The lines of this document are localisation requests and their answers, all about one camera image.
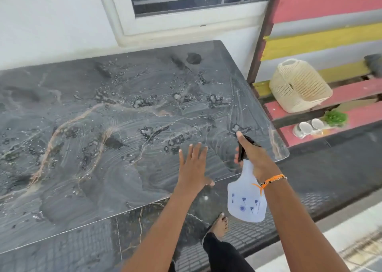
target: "yellow plank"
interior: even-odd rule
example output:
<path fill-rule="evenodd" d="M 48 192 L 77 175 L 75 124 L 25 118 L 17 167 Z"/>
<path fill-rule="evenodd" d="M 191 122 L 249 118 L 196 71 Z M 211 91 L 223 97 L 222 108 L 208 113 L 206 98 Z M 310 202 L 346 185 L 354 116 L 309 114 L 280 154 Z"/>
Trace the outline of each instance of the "yellow plank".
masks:
<path fill-rule="evenodd" d="M 382 39 L 382 22 L 293 37 L 265 37 L 267 43 L 261 61 L 380 39 Z"/>
<path fill-rule="evenodd" d="M 342 81 L 349 78 L 363 76 L 370 73 L 369 69 L 365 65 L 365 62 L 359 61 L 355 63 L 345 64 L 338 67 L 318 70 L 318 73 L 322 76 L 322 78 L 327 82 L 336 82 Z M 267 97 L 272 94 L 269 88 L 269 80 L 262 81 L 259 83 L 253 83 L 257 93 L 259 94 L 259 98 Z"/>

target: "foot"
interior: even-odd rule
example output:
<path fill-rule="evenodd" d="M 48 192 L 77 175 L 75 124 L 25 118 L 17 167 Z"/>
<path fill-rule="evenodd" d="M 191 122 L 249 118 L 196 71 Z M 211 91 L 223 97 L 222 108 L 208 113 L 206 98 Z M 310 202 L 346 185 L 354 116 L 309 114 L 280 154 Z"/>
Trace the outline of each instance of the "foot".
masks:
<path fill-rule="evenodd" d="M 224 213 L 220 213 L 219 217 L 212 224 L 207 233 L 212 232 L 216 237 L 222 238 L 228 232 L 228 219 Z"/>

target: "cream basket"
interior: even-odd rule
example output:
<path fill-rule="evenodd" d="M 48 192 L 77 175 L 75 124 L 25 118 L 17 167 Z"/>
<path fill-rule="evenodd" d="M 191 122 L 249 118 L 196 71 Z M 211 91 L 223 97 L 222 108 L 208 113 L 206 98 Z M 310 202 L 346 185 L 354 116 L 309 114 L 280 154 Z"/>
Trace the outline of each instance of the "cream basket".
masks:
<path fill-rule="evenodd" d="M 320 74 L 307 62 L 288 59 L 277 66 L 269 88 L 288 113 L 308 110 L 333 94 Z"/>

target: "green plant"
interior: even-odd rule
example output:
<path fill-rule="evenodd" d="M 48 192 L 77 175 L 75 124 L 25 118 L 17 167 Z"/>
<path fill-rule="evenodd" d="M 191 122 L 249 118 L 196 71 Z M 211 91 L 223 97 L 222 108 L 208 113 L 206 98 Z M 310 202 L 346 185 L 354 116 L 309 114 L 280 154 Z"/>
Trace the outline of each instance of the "green plant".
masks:
<path fill-rule="evenodd" d="M 337 110 L 326 111 L 324 117 L 322 118 L 329 126 L 342 127 L 348 120 L 348 115 Z"/>

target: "right hand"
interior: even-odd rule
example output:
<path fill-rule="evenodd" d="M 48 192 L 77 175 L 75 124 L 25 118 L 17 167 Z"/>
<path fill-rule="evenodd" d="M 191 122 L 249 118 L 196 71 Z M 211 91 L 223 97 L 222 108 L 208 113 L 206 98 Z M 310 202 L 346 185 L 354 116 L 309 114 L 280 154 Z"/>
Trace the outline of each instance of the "right hand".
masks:
<path fill-rule="evenodd" d="M 248 156 L 248 159 L 253 164 L 253 175 L 257 178 L 260 183 L 264 183 L 267 179 L 282 174 L 279 167 L 273 162 L 270 156 L 267 154 L 267 151 L 256 145 L 251 144 L 243 134 L 238 131 L 236 136 L 242 147 L 245 149 L 245 152 Z M 239 154 L 235 155 L 235 163 L 243 166 L 243 162 L 238 161 Z"/>

